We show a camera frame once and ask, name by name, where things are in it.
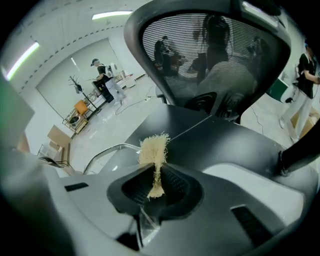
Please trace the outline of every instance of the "ceiling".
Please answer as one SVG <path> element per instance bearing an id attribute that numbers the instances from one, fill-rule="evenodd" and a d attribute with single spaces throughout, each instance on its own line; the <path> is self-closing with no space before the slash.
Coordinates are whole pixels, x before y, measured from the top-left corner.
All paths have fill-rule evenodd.
<path id="1" fill-rule="evenodd" d="M 149 1 L 43 0 L 24 17 L 4 44 L 0 58 L 2 69 L 8 72 L 37 41 L 40 47 L 10 80 L 18 92 L 28 84 L 36 86 L 59 62 L 75 51 L 107 38 L 112 30 L 123 27 L 129 17 L 122 15 L 92 20 L 94 14 L 134 11 Z"/>

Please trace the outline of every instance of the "black shirt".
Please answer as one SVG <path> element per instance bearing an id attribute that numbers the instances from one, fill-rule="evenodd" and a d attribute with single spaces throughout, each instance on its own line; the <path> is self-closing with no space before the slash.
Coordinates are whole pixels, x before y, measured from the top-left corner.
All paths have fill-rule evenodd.
<path id="1" fill-rule="evenodd" d="M 314 82 L 306 79 L 305 74 L 301 74 L 304 70 L 308 70 L 310 75 L 315 75 L 316 69 L 312 60 L 309 60 L 306 54 L 302 54 L 299 59 L 299 74 L 300 77 L 298 80 L 298 88 L 305 93 L 310 99 L 314 98 Z"/>
<path id="2" fill-rule="evenodd" d="M 101 64 L 100 66 L 98 66 L 98 72 L 99 72 L 99 74 L 101 75 L 101 74 L 103 74 L 103 78 L 102 78 L 102 81 L 104 82 L 104 83 L 106 83 L 106 82 L 108 82 L 112 77 L 107 77 L 106 76 L 106 67 L 103 65 L 103 64 Z"/>

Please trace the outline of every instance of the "cardboard box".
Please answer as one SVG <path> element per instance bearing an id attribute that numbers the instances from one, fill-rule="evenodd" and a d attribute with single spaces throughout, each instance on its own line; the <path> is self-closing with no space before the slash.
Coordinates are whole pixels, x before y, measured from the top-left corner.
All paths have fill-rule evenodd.
<path id="1" fill-rule="evenodd" d="M 299 112 L 297 112 L 292 118 L 291 118 L 291 123 L 293 125 L 294 128 L 296 128 L 296 124 L 297 124 L 297 121 L 298 121 L 298 117 L 299 117 Z M 320 118 L 320 115 L 319 113 L 312 107 L 311 108 L 311 111 L 310 111 L 310 114 L 309 114 L 309 117 L 307 119 L 307 121 L 305 122 L 305 125 L 302 129 L 302 132 L 300 134 L 300 138 L 302 138 L 303 136 L 305 136 L 307 134 L 307 132 L 310 131 L 310 129 L 312 127 L 314 127 L 314 124 L 313 122 L 311 121 L 311 117 L 316 117 L 316 120 L 318 121 L 319 118 Z"/>
<path id="2" fill-rule="evenodd" d="M 49 143 L 51 147 L 62 147 L 61 161 L 69 162 L 70 142 L 72 141 L 72 139 L 55 125 L 51 128 L 47 136 L 51 140 L 51 142 Z"/>

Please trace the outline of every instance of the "cap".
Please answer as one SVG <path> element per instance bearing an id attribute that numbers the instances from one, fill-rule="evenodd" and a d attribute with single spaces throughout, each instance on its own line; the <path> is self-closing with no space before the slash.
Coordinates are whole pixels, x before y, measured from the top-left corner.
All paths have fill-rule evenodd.
<path id="1" fill-rule="evenodd" d="M 95 62 L 98 62 L 98 61 L 99 61 L 99 60 L 98 60 L 97 58 L 94 58 L 94 59 L 92 60 L 92 63 L 91 63 L 90 66 L 92 67 L 92 66 L 94 65 L 94 63 L 95 63 Z"/>

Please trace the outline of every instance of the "mesh chair back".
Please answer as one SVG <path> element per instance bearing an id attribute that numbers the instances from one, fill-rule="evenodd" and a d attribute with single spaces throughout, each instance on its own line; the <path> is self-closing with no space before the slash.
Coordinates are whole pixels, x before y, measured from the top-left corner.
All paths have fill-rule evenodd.
<path id="1" fill-rule="evenodd" d="M 174 104 L 189 107 L 195 97 L 213 93 L 209 113 L 234 119 L 272 85 L 290 47 L 275 33 L 245 21 L 210 10 L 183 10 L 145 22 L 140 44 L 162 78 L 157 85 L 171 90 Z"/>

